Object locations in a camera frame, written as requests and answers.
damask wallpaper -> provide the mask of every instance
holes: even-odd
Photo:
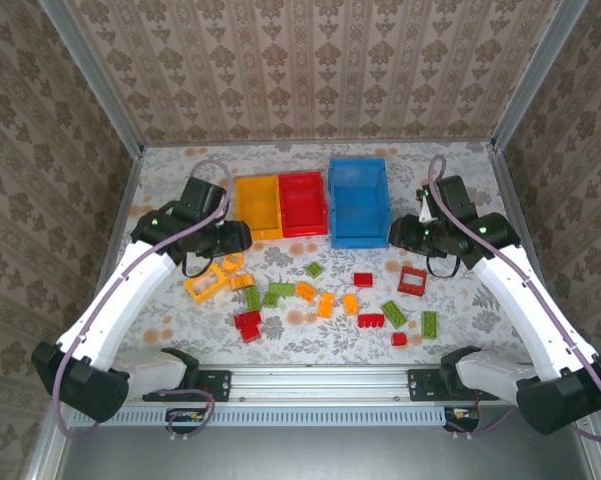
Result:
[[[31,351],[89,302],[129,167],[37,2],[0,0],[0,479],[36,445]]]
[[[488,137],[557,0],[67,0],[147,144]]]
[[[545,280],[601,350],[601,0],[591,0],[506,158]]]

lime green lego brick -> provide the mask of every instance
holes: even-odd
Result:
[[[278,306],[278,295],[275,293],[267,292],[264,294],[264,306],[269,308],[275,308]]]
[[[309,275],[311,275],[311,278],[316,278],[318,275],[324,272],[324,269],[317,262],[313,262],[311,265],[307,265],[306,267],[304,267],[304,269]]]
[[[296,286],[293,283],[270,283],[269,292],[279,297],[293,297],[296,294]]]
[[[422,338],[435,340],[438,338],[436,312],[422,312]]]
[[[393,300],[385,303],[381,308],[391,325],[396,329],[407,323],[407,317],[404,316]]]
[[[244,294],[247,297],[247,310],[253,312],[254,310],[260,310],[260,292],[258,287],[248,287],[244,289]]]

red lego brick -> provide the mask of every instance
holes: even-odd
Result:
[[[358,327],[378,328],[384,327],[384,315],[382,313],[362,313],[358,315]]]
[[[373,287],[373,275],[371,273],[354,273],[353,284],[356,287]]]
[[[239,330],[249,325],[260,325],[262,323],[262,317],[260,317],[260,312],[258,310],[241,313],[233,318],[236,321],[236,328]]]
[[[398,284],[399,292],[421,297],[424,295],[426,285],[427,272],[424,270],[416,270],[415,268],[402,267],[402,272],[400,272],[400,283]]]
[[[394,333],[391,336],[391,345],[394,347],[401,347],[402,345],[407,344],[407,334],[406,333]]]
[[[247,325],[240,329],[240,335],[244,343],[251,343],[260,338],[260,330],[258,325]]]

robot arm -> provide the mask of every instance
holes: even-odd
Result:
[[[225,221],[224,211],[214,222],[165,249],[147,256],[123,278],[113,295],[97,312],[88,332],[81,335],[85,322],[114,282],[140,255],[161,241],[209,217],[220,205],[225,190],[190,178],[179,201],[144,215],[131,233],[130,243],[120,264],[78,321],[56,342],[40,342],[32,362],[51,394],[56,371],[76,339],[74,350],[60,388],[60,400],[98,422],[111,418],[127,398],[160,389],[173,389],[197,371],[197,361],[173,349],[140,353],[116,360],[116,353],[136,315],[157,286],[178,264],[186,275],[188,253],[208,258],[246,250],[251,234],[243,222]]]
[[[533,366],[518,365],[476,347],[465,347],[441,361],[440,374],[447,389],[450,393],[460,388],[478,389],[503,398],[517,405],[527,422],[543,434],[601,409],[601,393],[572,350],[577,348],[600,378],[601,358],[541,286],[511,225],[497,213],[479,217],[460,177],[447,177],[436,184],[442,201],[454,216],[530,277],[551,312],[575,341],[572,348],[565,343],[547,312],[507,263],[442,214],[427,185],[417,192],[422,202],[420,217],[406,215],[396,220],[391,226],[389,242],[428,257],[458,256],[498,299],[533,362]]]

orange bin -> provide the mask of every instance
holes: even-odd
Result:
[[[253,240],[283,237],[277,175],[236,179],[236,220],[249,225]]]

